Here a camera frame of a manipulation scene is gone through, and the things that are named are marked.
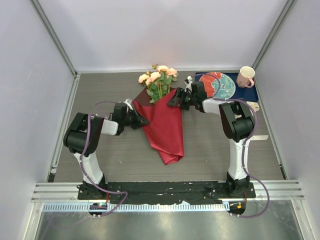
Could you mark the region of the dark red wrapping paper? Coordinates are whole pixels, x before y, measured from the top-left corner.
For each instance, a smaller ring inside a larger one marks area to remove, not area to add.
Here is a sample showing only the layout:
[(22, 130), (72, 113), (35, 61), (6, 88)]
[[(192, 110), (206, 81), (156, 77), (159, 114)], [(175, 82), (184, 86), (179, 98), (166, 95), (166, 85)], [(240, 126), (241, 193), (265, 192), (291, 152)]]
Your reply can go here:
[(149, 121), (142, 127), (144, 134), (165, 165), (177, 163), (184, 157), (184, 136), (181, 109), (167, 106), (174, 97), (176, 89), (155, 104), (150, 103), (151, 97), (143, 89), (133, 100), (137, 112)]

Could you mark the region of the cream ribbon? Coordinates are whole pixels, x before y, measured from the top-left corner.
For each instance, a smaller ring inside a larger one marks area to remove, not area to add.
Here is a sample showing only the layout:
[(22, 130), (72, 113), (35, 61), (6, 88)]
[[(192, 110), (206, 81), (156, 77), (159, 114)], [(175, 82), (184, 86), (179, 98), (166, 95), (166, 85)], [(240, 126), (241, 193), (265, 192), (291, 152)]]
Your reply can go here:
[[(254, 112), (257, 112), (260, 110), (260, 106), (257, 102), (247, 101), (247, 104), (253, 108)], [(268, 135), (253, 135), (251, 140), (252, 141), (265, 141), (268, 138), (269, 138)]]

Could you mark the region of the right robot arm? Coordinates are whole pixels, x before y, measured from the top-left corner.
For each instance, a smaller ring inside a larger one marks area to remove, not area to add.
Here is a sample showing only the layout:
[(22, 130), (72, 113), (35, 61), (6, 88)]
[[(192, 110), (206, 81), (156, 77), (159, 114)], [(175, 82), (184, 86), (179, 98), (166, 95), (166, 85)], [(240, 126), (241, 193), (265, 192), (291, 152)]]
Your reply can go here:
[(192, 82), (186, 89), (179, 87), (167, 105), (180, 107), (182, 110), (194, 106), (202, 113), (220, 116), (223, 132), (230, 145), (230, 164), (225, 190), (230, 197), (241, 197), (250, 184), (248, 151), (256, 125), (252, 108), (240, 99), (207, 97), (204, 83), (201, 81)]

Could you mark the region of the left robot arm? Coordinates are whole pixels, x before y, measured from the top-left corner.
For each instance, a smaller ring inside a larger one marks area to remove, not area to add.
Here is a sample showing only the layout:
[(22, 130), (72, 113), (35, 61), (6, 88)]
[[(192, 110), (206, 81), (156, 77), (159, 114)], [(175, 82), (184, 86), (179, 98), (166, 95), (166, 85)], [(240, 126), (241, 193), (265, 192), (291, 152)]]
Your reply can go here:
[(77, 159), (83, 181), (77, 188), (100, 200), (106, 194), (117, 194), (107, 190), (105, 175), (97, 159), (97, 148), (101, 135), (119, 136), (126, 127), (142, 128), (150, 123), (133, 106), (130, 99), (116, 102), (109, 116), (98, 116), (78, 112), (63, 137), (63, 145)]

